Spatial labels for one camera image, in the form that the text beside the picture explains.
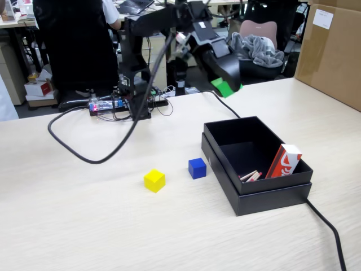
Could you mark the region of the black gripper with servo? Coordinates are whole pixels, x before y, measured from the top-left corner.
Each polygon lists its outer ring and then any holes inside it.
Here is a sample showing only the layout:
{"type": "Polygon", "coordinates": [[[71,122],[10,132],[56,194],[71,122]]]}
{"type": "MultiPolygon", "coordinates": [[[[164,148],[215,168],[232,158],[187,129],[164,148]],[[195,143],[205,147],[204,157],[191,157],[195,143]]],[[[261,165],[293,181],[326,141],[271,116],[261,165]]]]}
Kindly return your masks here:
{"type": "Polygon", "coordinates": [[[193,1],[188,3],[188,8],[192,21],[190,48],[201,73],[209,82],[222,78],[232,91],[238,91],[241,88],[239,59],[230,54],[226,38],[213,30],[207,5],[193,1]]]}

